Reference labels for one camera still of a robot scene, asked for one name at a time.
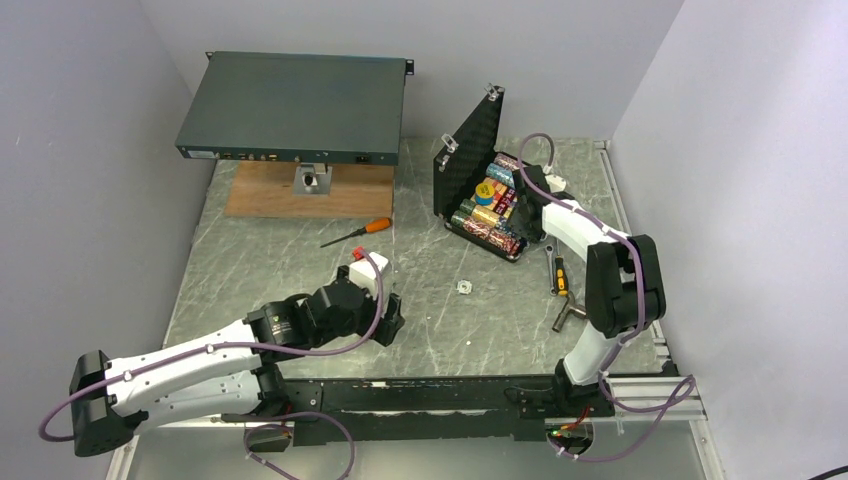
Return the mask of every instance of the metal frame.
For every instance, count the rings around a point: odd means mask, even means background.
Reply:
[[[612,167],[610,165],[609,154],[607,149],[609,147],[609,141],[599,141],[595,142],[595,148],[598,150],[598,155],[601,159],[602,166],[604,168],[604,174],[607,180],[607,183],[610,187],[610,190],[613,195],[613,201],[615,203],[616,216],[619,219],[623,230],[630,233],[630,225],[627,221],[627,217],[624,211],[624,206],[621,202],[621,197],[618,193],[618,188],[615,183],[615,177],[613,175]],[[654,339],[654,346],[657,352],[657,357],[662,361],[665,367],[671,367],[671,371],[674,372],[676,368],[671,362],[671,355],[669,353],[668,344],[665,340],[665,336],[663,335],[662,327],[659,322],[653,322],[651,325],[651,335]],[[664,369],[666,373],[660,373],[657,375],[624,375],[624,376],[611,376],[609,380],[610,388],[612,389],[613,394],[616,398],[622,400],[622,402],[627,405],[632,405],[635,407],[644,407],[650,405],[656,405],[657,403],[663,401],[668,398],[671,394],[672,390],[679,384],[682,380],[681,377],[678,376],[669,376],[667,372],[668,368]],[[542,380],[543,378],[548,377],[544,375],[523,375],[523,376],[503,376],[504,379],[515,379],[515,381],[520,381],[520,379],[528,380],[537,378],[538,380]],[[446,379],[454,378],[457,381],[462,381],[461,377],[445,377]],[[484,377],[465,377],[467,381],[481,381]],[[398,379],[398,381],[415,381],[416,379]],[[324,384],[322,381],[326,382],[357,382],[361,384],[363,387],[371,387],[371,388],[387,388],[390,386],[388,383],[392,382],[392,380],[342,380],[342,379],[297,379],[293,380],[293,382],[312,382],[316,383],[316,387],[320,387],[323,389]],[[444,413],[466,413],[466,414],[480,414],[481,411],[485,412],[485,410],[479,409],[469,409],[469,410],[451,410],[449,412],[441,411],[441,410],[416,410],[422,413],[430,413],[430,414],[444,414]],[[398,410],[380,410],[374,409],[369,410],[367,412],[357,411],[357,414],[367,413],[369,416],[373,418],[387,418],[391,416],[395,416],[399,412]],[[606,417],[592,417],[593,422],[616,422],[618,425],[619,432],[623,432],[624,428],[626,428],[626,424],[630,422],[650,422],[653,421],[656,414],[634,414],[630,412],[623,411],[619,408],[615,408],[614,415],[606,416]],[[558,425],[562,423],[568,423],[570,421],[574,421],[574,418],[544,418],[539,419],[544,425]],[[718,453],[715,449],[715,444],[712,439],[712,435],[709,430],[709,426],[707,423],[707,415],[704,410],[703,402],[701,401],[700,392],[696,390],[692,393],[690,398],[684,400],[678,405],[671,407],[669,411],[666,413],[664,422],[669,421],[683,421],[688,422],[689,427],[692,431],[692,436],[694,439],[694,443],[696,445],[696,449],[698,452],[698,456],[704,471],[704,476],[708,480],[724,480],[724,470],[722,469],[721,462],[718,457]],[[158,428],[246,428],[251,426],[258,426],[260,423],[232,423],[232,422],[224,422],[221,420],[219,415],[198,418],[194,420],[184,421],[173,423],[169,425],[163,425]],[[289,423],[289,426],[296,427],[295,424]],[[106,476],[107,480],[125,480],[128,477],[130,471],[130,465],[132,464],[134,453],[138,444],[138,437],[134,438],[129,444],[124,447],[116,450],[112,455],[112,462],[109,466],[109,470]]]

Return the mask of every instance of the gray wall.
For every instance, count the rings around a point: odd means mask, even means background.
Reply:
[[[160,344],[212,165],[172,146],[191,96],[135,0],[4,0],[0,65],[0,478],[103,478],[37,424],[79,355]]]
[[[848,4],[687,0],[613,137],[731,479],[848,451]]]
[[[488,82],[501,129],[610,138],[683,0],[141,0],[194,91],[207,50],[414,58],[406,135],[453,132]]]

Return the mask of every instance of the marble tabletop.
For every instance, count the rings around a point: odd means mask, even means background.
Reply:
[[[497,150],[516,154],[519,139],[499,139]],[[590,139],[558,139],[555,172],[567,190],[601,220],[622,228],[600,156]],[[564,300],[549,293],[542,245],[510,264],[450,233],[433,215],[432,159],[436,138],[405,138],[395,174],[394,226],[319,249],[362,226],[363,219],[228,217],[224,206],[237,163],[220,161],[207,193],[185,277],[165,338],[171,346],[217,330],[262,304],[312,293],[362,245],[392,262],[391,290],[400,295],[406,326],[390,347],[367,342],[335,357],[281,364],[289,378],[409,377],[551,373],[574,347],[584,321],[570,319],[561,333],[551,324]],[[541,143],[525,159],[543,163]],[[564,247],[566,272],[582,303],[585,265]],[[470,295],[456,284],[468,280]],[[354,338],[336,339],[338,348]],[[613,364],[620,373],[660,370],[650,331]]]

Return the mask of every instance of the brown wooden base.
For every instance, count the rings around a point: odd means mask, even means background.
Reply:
[[[329,195],[294,195],[296,163],[239,162],[225,215],[277,218],[391,217],[394,167],[333,165]]]

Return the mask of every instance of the wrench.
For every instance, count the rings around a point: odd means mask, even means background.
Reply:
[[[557,333],[562,331],[562,327],[565,325],[565,321],[568,319],[569,315],[576,315],[579,318],[586,318],[586,307],[583,305],[577,305],[577,302],[574,301],[574,293],[571,290],[568,291],[568,296],[565,297],[565,305],[562,306],[562,310],[560,310],[559,315],[557,315],[556,320],[554,320],[554,326],[551,329]]]
[[[554,277],[554,246],[545,245],[545,253],[548,255],[548,279],[551,282],[551,295],[556,296],[556,278]]]

